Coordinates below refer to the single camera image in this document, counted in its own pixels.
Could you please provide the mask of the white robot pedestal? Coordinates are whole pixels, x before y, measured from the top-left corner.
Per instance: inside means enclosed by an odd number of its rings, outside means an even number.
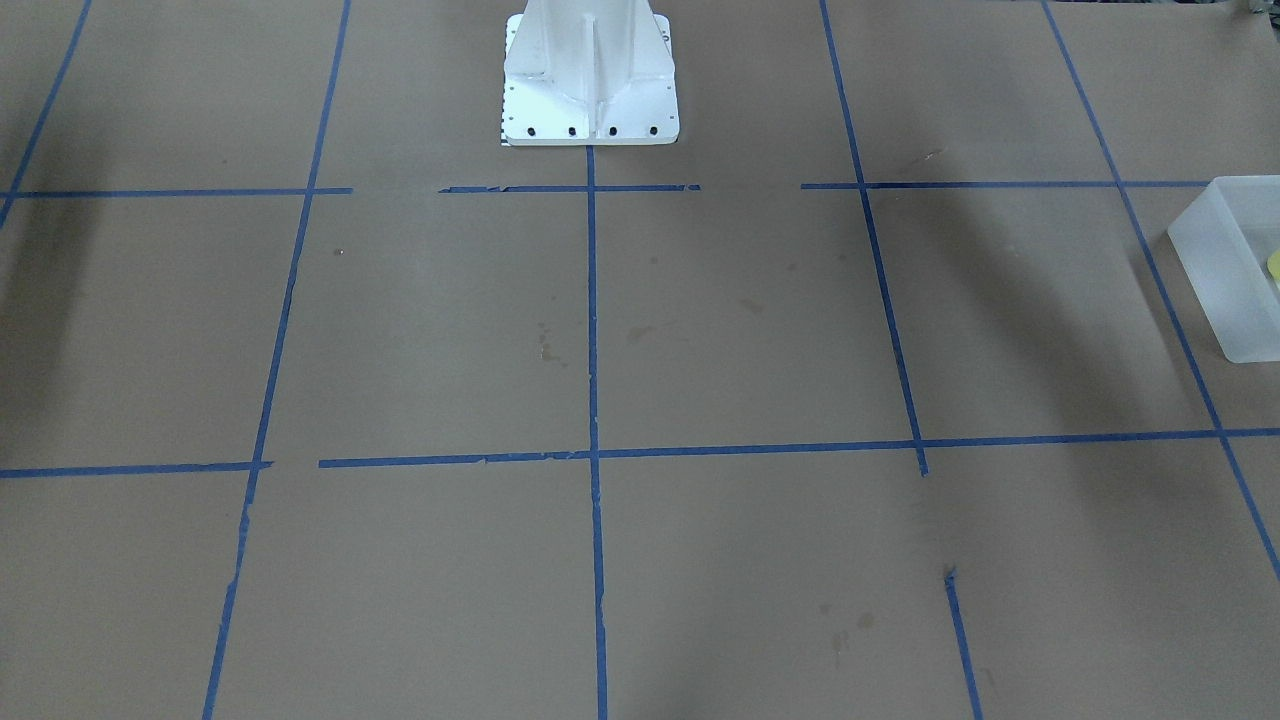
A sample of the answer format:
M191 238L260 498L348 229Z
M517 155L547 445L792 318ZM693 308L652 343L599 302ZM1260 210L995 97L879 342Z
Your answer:
M649 1L529 1L504 41L504 146L678 141L669 18Z

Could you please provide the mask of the yellow plastic cup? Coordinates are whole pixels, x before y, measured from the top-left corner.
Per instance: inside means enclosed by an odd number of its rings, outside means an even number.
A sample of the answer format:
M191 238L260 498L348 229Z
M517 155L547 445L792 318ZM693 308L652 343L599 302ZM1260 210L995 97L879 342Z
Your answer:
M1276 288L1280 287L1280 251L1276 250L1271 252L1265 263L1265 269L1275 284Z

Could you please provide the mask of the translucent white plastic box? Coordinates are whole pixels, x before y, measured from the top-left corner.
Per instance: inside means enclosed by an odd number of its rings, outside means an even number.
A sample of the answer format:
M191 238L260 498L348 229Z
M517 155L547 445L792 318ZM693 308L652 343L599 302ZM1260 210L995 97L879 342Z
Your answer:
M1279 360L1279 177L1212 179L1167 228L1222 355Z

